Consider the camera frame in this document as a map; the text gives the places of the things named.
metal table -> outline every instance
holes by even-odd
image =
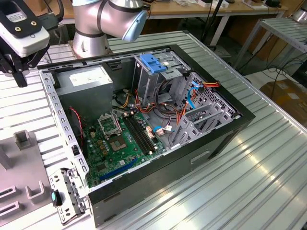
[[[111,39],[117,53],[178,44],[239,99],[256,118],[216,158],[111,219],[100,229],[300,229],[307,220],[307,130],[243,77],[184,32]],[[68,45],[49,50],[53,61],[74,58]],[[48,175],[68,160],[36,70],[27,88],[0,77],[0,138],[35,131]],[[62,229],[47,205],[1,230]],[[93,229],[83,215],[65,229]]]
[[[265,41],[272,34],[284,40],[288,44],[292,45],[292,48],[285,55],[286,57],[285,60],[293,53],[295,49],[298,49],[303,53],[307,52],[307,45],[306,45],[307,24],[299,24],[293,21],[291,18],[260,19],[240,50],[236,58],[235,64],[233,66],[235,69],[237,68],[238,64],[241,62],[242,57],[244,56],[245,52],[247,51],[248,47],[250,46],[251,42],[254,40],[255,36],[257,35],[261,27],[266,29],[267,33],[253,51],[253,54],[255,54],[259,49],[262,48]]]

ram slot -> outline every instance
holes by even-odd
[[[145,155],[150,154],[150,151],[151,152],[155,151],[153,144],[150,142],[149,138],[145,135],[145,133],[141,129],[138,122],[134,119],[134,117],[131,116],[128,118],[124,118],[124,123]]]

motherboard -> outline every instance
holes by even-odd
[[[90,169],[87,174],[89,187],[166,151],[157,137],[148,137],[150,126],[141,113],[118,118],[112,114],[101,119],[103,122],[83,130],[87,136],[84,145],[88,152],[86,161]],[[115,133],[111,134],[108,132],[110,130],[115,130]]]

chip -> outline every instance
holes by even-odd
[[[125,142],[125,140],[122,136],[117,136],[117,137],[111,138],[109,140],[109,143],[110,143],[114,152],[127,147],[127,144],[126,144],[126,142]]]
[[[99,164],[99,165],[97,165],[98,171],[102,171],[102,170],[105,169],[105,168],[106,168],[106,165],[105,165],[105,164]]]

pci slot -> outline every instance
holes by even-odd
[[[113,171],[107,173],[106,175],[100,176],[100,177],[99,177],[100,181],[104,181],[105,179],[108,179],[108,178],[110,178],[110,177],[112,177],[112,176],[115,176],[115,175],[117,175],[117,174],[119,174],[119,173],[121,173],[121,172],[123,172],[123,171],[125,171],[125,170],[127,170],[127,169],[129,169],[129,168],[131,168],[131,167],[133,166],[133,164],[134,164],[137,160],[138,160],[138,159],[136,158],[136,159],[134,159],[133,161],[131,161],[130,163],[125,164],[124,166],[121,166],[120,168],[115,169],[115,170],[113,170]]]
[[[134,140],[141,148],[142,152],[145,155],[149,155],[150,152],[153,153],[155,151],[153,144],[150,142],[149,138],[145,135],[145,133],[143,132],[142,128],[135,120],[135,118],[133,116],[124,117],[123,121],[127,126],[129,132],[132,134]]]

